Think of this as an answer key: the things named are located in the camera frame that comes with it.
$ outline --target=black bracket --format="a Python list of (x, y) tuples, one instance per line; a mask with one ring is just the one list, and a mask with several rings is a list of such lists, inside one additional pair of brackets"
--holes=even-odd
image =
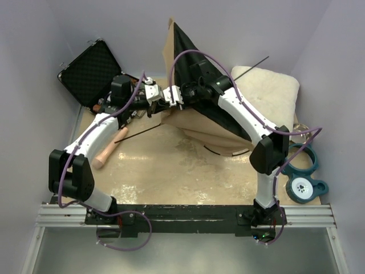
[[(67, 152), (60, 150), (53, 150), (50, 154), (48, 188), (55, 194), (58, 193), (61, 174), (69, 155)], [(71, 165), (72, 172), (67, 171), (64, 178), (62, 196), (84, 202), (91, 196), (94, 189), (94, 177), (92, 176), (89, 161), (81, 154), (72, 158)]]
[[(289, 132), (286, 126), (278, 131)], [(261, 174), (270, 175), (273, 170), (282, 166), (289, 151), (289, 136), (272, 132), (263, 136), (250, 155), (250, 163)]]
[[(153, 233), (231, 233), (238, 237), (252, 235), (252, 218), (257, 212), (252, 205), (117, 205), (117, 212), (130, 210), (144, 214), (151, 221)], [(278, 211), (261, 218), (258, 224), (270, 225), (273, 217), (281, 224)], [(142, 216), (127, 213), (121, 218), (121, 237), (137, 237), (140, 232), (149, 232)], [(85, 224), (118, 225), (118, 222), (117, 218), (105, 220), (94, 213), (87, 214)]]

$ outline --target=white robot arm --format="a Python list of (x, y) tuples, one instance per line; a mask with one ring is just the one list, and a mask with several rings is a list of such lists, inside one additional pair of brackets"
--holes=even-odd
[[(177, 86), (172, 86), (171, 92), (170, 88), (162, 90), (156, 84), (146, 85), (145, 94), (146, 100), (150, 106), (157, 101), (165, 102), (168, 107), (178, 106), (180, 109), (182, 109), (182, 106), (184, 105), (183, 96), (181, 94), (180, 88)], [(257, 111), (242, 94), (241, 100), (244, 101), (256, 115), (264, 120), (269, 127), (276, 128), (276, 125), (266, 119), (259, 111)], [(267, 128), (264, 128), (261, 124), (259, 124), (252, 114), (241, 105), (241, 102), (237, 98), (236, 91), (233, 87), (229, 87), (227, 90), (221, 92), (216, 102), (219, 107), (229, 113), (248, 133), (251, 138), (251, 142), (255, 147), (260, 144), (264, 138), (267, 138), (271, 134)], [(81, 157), (83, 161), (91, 161), (95, 157), (96, 153), (101, 149), (102, 145), (119, 129), (120, 125), (117, 118), (111, 117), (105, 120), (103, 123), (99, 123), (100, 120), (108, 115), (109, 114), (106, 113), (96, 115), (94, 121), (89, 126), (89, 128), (86, 129), (86, 131), (88, 131), (94, 124), (97, 124), (98, 126), (85, 138), (75, 153), (75, 157)], [(85, 134), (85, 132), (71, 145), (67, 146), (63, 152), (70, 154), (74, 150), (75, 146), (79, 145), (79, 140)], [(275, 172), (276, 169), (266, 173), (263, 171), (257, 173), (257, 196), (255, 201), (263, 209), (271, 208), (275, 204), (275, 200), (273, 198), (273, 193), (277, 193), (276, 190), (273, 192), (273, 180)], [(73, 198), (80, 200), (80, 196), (74, 196)], [(84, 198), (81, 200), (84, 204), (102, 212), (107, 212), (112, 203), (112, 198), (109, 195), (99, 191), (95, 186), (93, 186), (92, 191), (89, 191), (86, 195), (84, 195)]]

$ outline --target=wire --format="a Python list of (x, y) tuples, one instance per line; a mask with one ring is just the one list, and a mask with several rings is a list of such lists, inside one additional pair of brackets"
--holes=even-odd
[(223, 71), (225, 72), (225, 74), (229, 77), (232, 85), (233, 85), (233, 88), (236, 92), (236, 96), (238, 98), (238, 100), (240, 101), (240, 103), (251, 113), (252, 116), (255, 117), (255, 119), (260, 123), (262, 124), (262, 126), (264, 128), (267, 128), (268, 130), (270, 130), (271, 132), (275, 132), (276, 134), (281, 134), (281, 135), (302, 135), (302, 134), (306, 134), (306, 133), (309, 133), (309, 132), (313, 132), (315, 131), (315, 133), (312, 135), (311, 138), (308, 139), (308, 141), (300, 148), (298, 149), (279, 169), (278, 171), (276, 172), (275, 174), (275, 177), (274, 177), (274, 180), (273, 180), (273, 199), (274, 199), (274, 202), (276, 204), (276, 206), (279, 208), (280, 210), (280, 213), (281, 213), (281, 218), (282, 218), (282, 226), (281, 226), (281, 229), (278, 233), (278, 235), (275, 237), (275, 239), (271, 240), (270, 242), (268, 243), (264, 243), (264, 242), (259, 242), (259, 243), (262, 243), (262, 244), (273, 244), (277, 239), (279, 239), (279, 237), (281, 236), (283, 230), (284, 230), (284, 226), (285, 226), (285, 220), (286, 220), (286, 216), (285, 216), (285, 213), (283, 211), (283, 209), (279, 206), (279, 202), (278, 202), (278, 199), (276, 198), (276, 186), (277, 186), (277, 176), (280, 174), (280, 172), (290, 163), (291, 160), (293, 160), (302, 150), (304, 150), (312, 141), (313, 139), (321, 132), (322, 130), (322, 127), (316, 127), (316, 128), (310, 128), (309, 130), (305, 130), (305, 131), (302, 131), (302, 132), (282, 132), (282, 131), (278, 131), (278, 130), (275, 130), (269, 126), (266, 125), (266, 123), (261, 120), (260, 117), (258, 117), (256, 115), (256, 113), (242, 100), (242, 95), (240, 93), (240, 91), (238, 90), (238, 87), (234, 81), (234, 79), (232, 78), (231, 74), (227, 71), (227, 69), (220, 63), (218, 62), (215, 58), (213, 58), (211, 55), (207, 54), (207, 53), (203, 53), (201, 52), (200, 50), (185, 50), (181, 53), (179, 53), (179, 55), (177, 57), (175, 57), (172, 65), (171, 65), (171, 69), (170, 69), (170, 74), (169, 74), (169, 87), (170, 87), (170, 95), (171, 95), (171, 100), (172, 100), (172, 103), (174, 103), (174, 98), (172, 96), (172, 74), (173, 74), (173, 69), (177, 63), (177, 61), (185, 54), (187, 53), (198, 53), (198, 54), (202, 54), (208, 58), (210, 58), (211, 60), (213, 60), (218, 66), (220, 66)]
[(119, 212), (119, 213), (115, 213), (115, 214), (104, 214), (100, 211), (96, 211), (96, 212), (98, 214), (100, 214), (102, 216), (106, 216), (106, 217), (116, 217), (116, 216), (120, 216), (122, 214), (138, 214), (138, 215), (142, 216), (147, 221), (148, 226), (149, 226), (149, 234), (148, 234), (148, 237), (147, 237), (146, 241), (144, 241), (141, 245), (138, 245), (137, 247), (132, 247), (132, 248), (114, 247), (112, 245), (106, 244), (106, 243), (101, 241), (100, 235), (98, 233), (96, 233), (96, 238), (97, 238), (98, 242), (100, 244), (102, 244), (103, 246), (105, 246), (105, 247), (108, 247), (108, 248), (111, 248), (111, 249), (114, 249), (114, 250), (118, 250), (118, 251), (135, 251), (135, 250), (138, 250), (140, 248), (143, 248), (149, 242), (149, 240), (152, 236), (151, 221), (145, 215), (143, 215), (141, 212), (134, 211), (134, 210), (123, 211), (123, 212)]
[[(67, 169), (68, 169), (68, 167), (70, 166), (70, 164), (71, 164), (71, 161), (72, 161), (72, 158), (74, 157), (74, 155), (75, 155), (75, 153), (77, 152), (77, 150), (80, 148), (80, 145), (82, 144), (82, 142), (86, 139), (86, 137), (95, 129), (95, 128), (97, 128), (97, 126), (99, 125), (99, 124), (101, 124), (101, 123), (103, 123), (105, 120), (107, 120), (107, 119), (109, 119), (109, 118), (111, 118), (111, 117), (116, 117), (116, 116), (118, 116), (119, 114), (121, 114), (123, 111), (125, 111), (128, 107), (129, 107), (129, 105), (133, 102), (133, 100), (134, 100), (134, 98), (135, 98), (135, 96), (137, 95), (137, 93), (138, 93), (138, 89), (139, 89), (139, 87), (140, 87), (140, 85), (141, 85), (141, 83), (142, 83), (142, 79), (143, 78), (145, 78), (145, 74), (144, 74), (144, 71), (142, 72), (142, 76), (141, 76), (141, 78), (139, 79), (139, 81), (138, 81), (138, 84), (137, 84), (137, 86), (136, 86), (136, 88), (135, 88), (135, 90), (133, 91), (133, 93), (132, 93), (132, 95), (131, 95), (131, 97), (130, 97), (130, 99), (128, 100), (128, 102), (125, 104), (125, 106), (123, 107), (123, 108), (121, 108), (120, 110), (118, 110), (118, 111), (116, 111), (116, 112), (114, 112), (113, 114), (111, 114), (111, 115), (109, 115), (109, 116), (106, 116), (105, 118), (103, 118), (103, 119), (101, 119), (100, 121), (99, 121), (99, 123), (98, 124), (94, 124), (89, 130), (87, 130), (85, 133), (84, 133), (84, 135), (80, 138), (80, 140), (79, 140), (79, 143), (78, 143), (78, 145), (77, 146), (75, 146), (75, 148), (74, 148), (74, 150), (70, 153), (70, 155), (68, 156), (68, 158), (67, 158), (67, 160), (66, 160), (66, 163), (65, 163), (65, 165), (64, 165), (64, 168), (63, 168), (63, 171), (62, 171), (62, 174), (61, 174), (61, 178), (60, 178), (60, 182), (59, 182), (59, 187), (58, 187), (58, 206), (60, 207), (60, 208), (65, 208), (65, 207), (68, 207), (69, 205), (71, 205), (71, 204), (75, 204), (75, 203), (80, 203), (82, 206), (85, 206), (86, 208), (90, 208), (89, 206), (87, 206), (87, 205), (85, 205), (85, 204), (83, 204), (83, 203), (81, 203), (81, 202), (79, 202), (79, 201), (77, 201), (77, 200), (74, 200), (74, 201), (71, 201), (71, 202), (69, 202), (69, 203), (67, 203), (67, 204), (62, 204), (62, 188), (63, 188), (63, 183), (64, 183), (64, 178), (65, 178), (65, 176), (66, 176), (66, 173), (67, 173)], [(140, 246), (138, 246), (138, 247), (135, 247), (135, 248), (118, 248), (118, 247), (113, 247), (113, 246), (111, 246), (111, 245), (108, 245), (108, 244), (105, 244), (105, 243), (103, 243), (103, 245), (105, 246), (105, 247), (109, 247), (109, 248), (112, 248), (112, 249), (115, 249), (115, 250), (120, 250), (120, 251), (134, 251), (134, 250), (137, 250), (137, 249), (139, 249), (139, 248), (142, 248), (143, 246), (145, 246), (148, 242), (149, 242), (149, 240), (150, 240), (150, 238), (151, 238), (151, 235), (152, 235), (152, 225), (151, 225), (151, 222), (149, 221), (149, 219), (145, 216), (145, 215), (143, 215), (142, 213), (140, 213), (140, 212), (138, 212), (138, 211), (122, 211), (122, 212), (118, 212), (118, 213), (115, 213), (115, 214), (105, 214), (104, 212), (101, 212), (101, 211), (98, 211), (98, 210), (95, 210), (95, 209), (93, 209), (96, 213), (98, 213), (98, 214), (100, 214), (100, 215), (102, 215), (102, 216), (105, 216), (105, 217), (117, 217), (117, 216), (120, 216), (120, 215), (122, 215), (122, 214), (125, 214), (125, 213), (133, 213), (133, 214), (139, 214), (139, 215), (141, 215), (146, 221), (147, 221), (147, 223), (148, 223), (148, 225), (149, 225), (149, 235), (148, 235), (148, 238), (147, 238), (147, 240), (143, 243), (143, 244), (141, 244)]]

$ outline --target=purple cable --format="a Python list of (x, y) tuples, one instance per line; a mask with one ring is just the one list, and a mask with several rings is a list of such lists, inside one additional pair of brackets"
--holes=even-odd
[[(121, 114), (123, 111), (125, 111), (129, 106), (130, 104), (133, 102), (136, 94), (138, 93), (138, 90), (139, 90), (139, 87), (142, 83), (142, 80), (145, 78), (145, 74), (144, 74), (144, 71), (142, 72), (142, 76), (140, 77), (139, 81), (138, 81), (138, 84), (137, 86), (135, 87), (135, 90), (133, 92), (133, 94), (131, 95), (130, 99), (128, 100), (128, 102), (125, 104), (125, 106), (123, 108), (121, 108), (120, 110), (114, 112), (113, 114), (103, 118), (102, 120), (99, 121), (98, 124), (101, 124), (103, 123), (105, 120), (109, 119), (110, 117), (116, 117), (118, 116), (119, 114)], [(66, 173), (67, 173), (67, 169), (68, 167), (70, 166), (70, 163), (72, 161), (72, 157), (74, 157), (75, 153), (77, 152), (77, 150), (79, 149), (80, 145), (82, 144), (82, 142), (85, 140), (85, 138), (98, 126), (98, 124), (94, 124), (88, 131), (85, 132), (85, 134), (80, 138), (80, 141), (78, 143), (77, 146), (75, 146), (74, 150), (70, 153), (65, 165), (64, 165), (64, 168), (63, 168), (63, 171), (62, 171), (62, 174), (61, 174), (61, 178), (60, 178), (60, 182), (59, 182), (59, 187), (58, 187), (58, 206), (60, 208), (65, 208), (65, 207), (68, 207), (70, 204), (74, 204), (74, 203), (79, 203), (79, 201), (77, 200), (74, 200), (74, 201), (71, 201), (67, 204), (62, 204), (62, 188), (63, 188), (63, 183), (64, 183), (64, 178), (66, 176)], [(87, 207), (87, 208), (90, 208), (88, 206), (86, 206), (85, 204), (83, 203), (80, 203), (81, 205)], [(108, 247), (108, 248), (112, 248), (112, 249), (115, 249), (115, 250), (120, 250), (120, 251), (134, 251), (134, 250), (137, 250), (137, 249), (140, 249), (142, 247), (144, 247), (150, 240), (151, 236), (152, 236), (152, 225), (151, 225), (151, 222), (148, 220), (148, 218), (146, 216), (144, 216), (142, 213), (138, 212), (138, 211), (122, 211), (122, 212), (118, 212), (118, 213), (115, 213), (115, 214), (105, 214), (104, 212), (101, 212), (101, 211), (97, 211), (97, 210), (94, 210), (95, 212), (97, 212), (98, 214), (102, 215), (102, 216), (105, 216), (105, 217), (116, 217), (116, 216), (119, 216), (119, 215), (122, 215), (122, 214), (125, 214), (125, 213), (133, 213), (133, 214), (139, 214), (141, 215), (148, 223), (149, 225), (149, 235), (148, 235), (148, 238), (147, 240), (141, 244), (140, 246), (138, 247), (133, 247), (133, 248), (118, 248), (118, 247), (113, 247), (111, 245), (108, 245), (108, 244), (105, 244), (105, 243), (102, 243), (105, 247)], [(98, 240), (100, 241), (100, 237), (98, 234), (96, 234), (96, 237), (98, 238)]]
[(290, 163), (291, 160), (293, 160), (302, 150), (304, 150), (312, 141), (313, 139), (320, 133), (320, 131), (322, 130), (322, 127), (316, 127), (316, 128), (310, 128), (308, 130), (305, 130), (305, 131), (301, 131), (301, 132), (283, 132), (283, 131), (278, 131), (274, 128), (271, 128), (269, 126), (267, 126), (265, 124), (265, 122), (263, 120), (260, 119), (259, 116), (256, 115), (256, 113), (251, 109), (249, 108), (249, 106), (244, 102), (242, 101), (242, 97), (241, 97), (241, 94), (237, 88), (237, 85), (234, 81), (234, 79), (232, 78), (231, 74), (224, 68), (223, 65), (221, 65), (214, 57), (212, 57), (211, 55), (207, 54), (207, 53), (203, 53), (201, 52), (200, 50), (185, 50), (181, 53), (179, 53), (179, 55), (174, 59), (173, 63), (172, 63), (172, 66), (171, 66), (171, 69), (170, 69), (170, 75), (169, 75), (169, 87), (170, 87), (170, 95), (171, 95), (171, 100), (172, 102), (174, 102), (174, 99), (173, 99), (173, 96), (172, 96), (172, 74), (173, 74), (173, 69), (177, 63), (177, 61), (185, 54), (187, 53), (199, 53), (199, 54), (202, 54), (208, 58), (210, 58), (211, 60), (213, 60), (218, 66), (220, 66), (224, 72), (226, 73), (226, 75), (229, 77), (230, 81), (232, 82), (232, 85), (233, 85), (233, 88), (236, 92), (236, 95), (237, 95), (237, 98), (240, 100), (241, 104), (248, 110), (249, 113), (252, 114), (252, 116), (254, 116), (256, 118), (256, 120), (262, 124), (263, 127), (267, 128), (268, 130), (272, 131), (272, 132), (275, 132), (276, 134), (281, 134), (281, 135), (302, 135), (302, 134), (307, 134), (307, 133), (310, 133), (310, 132), (313, 132), (315, 131), (315, 133), (313, 134), (313, 136), (311, 138), (308, 139), (308, 141), (303, 144), (303, 146), (298, 149), (297, 152), (295, 152), (277, 171), (277, 173), (275, 174), (275, 177), (274, 177), (274, 180), (273, 180), (273, 199), (275, 201), (275, 204), (277, 205), (277, 207), (279, 208), (280, 210), (280, 213), (281, 213), (281, 217), (282, 217), (282, 226), (281, 226), (281, 229), (278, 233), (278, 235), (275, 237), (275, 239), (273, 239), (272, 241), (268, 242), (268, 243), (264, 243), (264, 242), (259, 242), (259, 243), (264, 243), (264, 244), (272, 244), (274, 243), (282, 234), (283, 230), (284, 230), (284, 223), (285, 223), (285, 219), (286, 219), (286, 216), (285, 216), (285, 213), (283, 211), (283, 209), (279, 206), (279, 202), (278, 200), (276, 199), (276, 185), (277, 185), (277, 176), (280, 174), (280, 172)]
[(143, 215), (141, 212), (138, 212), (138, 211), (134, 211), (134, 210), (128, 210), (128, 211), (122, 211), (122, 212), (118, 212), (118, 213), (115, 213), (115, 214), (104, 214), (100, 211), (96, 211), (98, 214), (102, 215), (102, 216), (106, 216), (106, 217), (116, 217), (118, 215), (122, 215), (122, 214), (126, 214), (126, 213), (129, 213), (129, 214), (138, 214), (138, 215), (141, 215), (148, 223), (148, 226), (149, 226), (149, 234), (148, 234), (148, 237), (147, 237), (147, 240), (143, 242), (143, 244), (137, 246), (137, 247), (132, 247), (132, 248), (122, 248), (122, 247), (114, 247), (112, 245), (109, 245), (109, 244), (106, 244), (104, 242), (101, 241), (100, 239), (100, 236), (98, 233), (96, 233), (96, 238), (98, 240), (98, 242), (100, 242), (103, 246), (105, 247), (108, 247), (108, 248), (111, 248), (111, 249), (114, 249), (114, 250), (118, 250), (118, 251), (135, 251), (135, 250), (138, 250), (140, 248), (143, 248), (150, 240), (151, 236), (152, 236), (152, 224), (151, 224), (151, 221), (145, 216)]

